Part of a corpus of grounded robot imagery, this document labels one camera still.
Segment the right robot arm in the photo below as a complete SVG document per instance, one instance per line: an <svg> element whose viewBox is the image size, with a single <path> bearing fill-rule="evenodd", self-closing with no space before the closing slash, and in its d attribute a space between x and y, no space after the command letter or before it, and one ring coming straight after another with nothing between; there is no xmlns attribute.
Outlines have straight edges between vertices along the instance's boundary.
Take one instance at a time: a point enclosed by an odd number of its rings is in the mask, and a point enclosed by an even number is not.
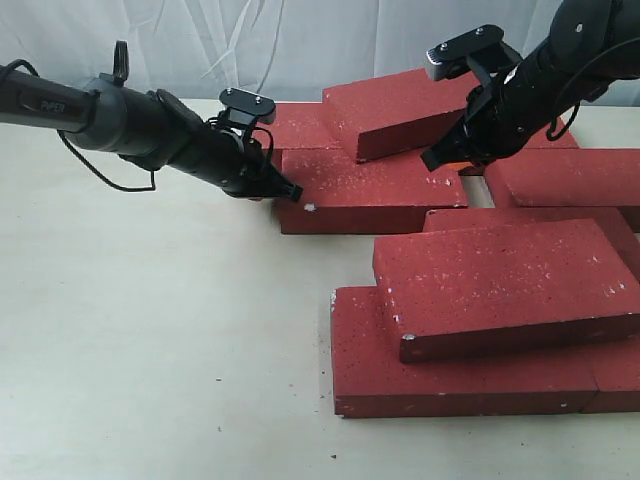
<svg viewBox="0 0 640 480"><path fill-rule="evenodd" d="M479 84L463 115L421 155L429 171L469 162L484 168L522 150L538 132L562 136L557 123L616 81L639 77L639 4L564 1L547 36L521 56L492 24L453 37L427 52L434 81L473 73Z"/></svg>

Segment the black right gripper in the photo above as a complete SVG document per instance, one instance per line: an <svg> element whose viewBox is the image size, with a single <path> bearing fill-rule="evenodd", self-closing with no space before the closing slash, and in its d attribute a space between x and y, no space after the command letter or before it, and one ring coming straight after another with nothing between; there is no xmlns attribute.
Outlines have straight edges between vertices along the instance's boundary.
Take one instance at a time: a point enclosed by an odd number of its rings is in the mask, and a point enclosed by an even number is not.
<svg viewBox="0 0 640 480"><path fill-rule="evenodd" d="M479 174L480 167L522 150L539 131L555 133L565 111L564 87L565 73L543 64L518 64L495 76L469 96L455 126L424 150L424 165Z"/></svg>

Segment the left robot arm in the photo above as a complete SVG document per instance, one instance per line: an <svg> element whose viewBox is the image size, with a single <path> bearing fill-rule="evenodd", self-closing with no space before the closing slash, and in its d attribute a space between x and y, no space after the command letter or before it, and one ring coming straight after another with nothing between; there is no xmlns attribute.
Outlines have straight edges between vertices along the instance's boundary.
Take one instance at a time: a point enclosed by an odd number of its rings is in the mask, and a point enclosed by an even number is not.
<svg viewBox="0 0 640 480"><path fill-rule="evenodd" d="M150 173L168 166L233 198L298 201L302 187L252 136L274 121L275 102L237 88L219 99L224 110L204 120L170 92L138 92L119 77L102 74L77 89L33 74L24 60L1 69L2 122L53 129L74 155L114 153Z"/></svg>

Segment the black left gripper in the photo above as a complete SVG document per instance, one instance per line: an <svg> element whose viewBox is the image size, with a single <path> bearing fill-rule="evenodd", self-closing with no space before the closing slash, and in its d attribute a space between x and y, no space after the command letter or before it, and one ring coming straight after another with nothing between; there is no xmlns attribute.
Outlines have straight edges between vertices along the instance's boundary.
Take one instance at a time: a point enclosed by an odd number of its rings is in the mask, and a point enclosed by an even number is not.
<svg viewBox="0 0 640 480"><path fill-rule="evenodd" d="M260 146L245 146L231 131L204 123L172 158L172 167L219 187L234 198L298 202L304 189L265 161Z"/></svg>

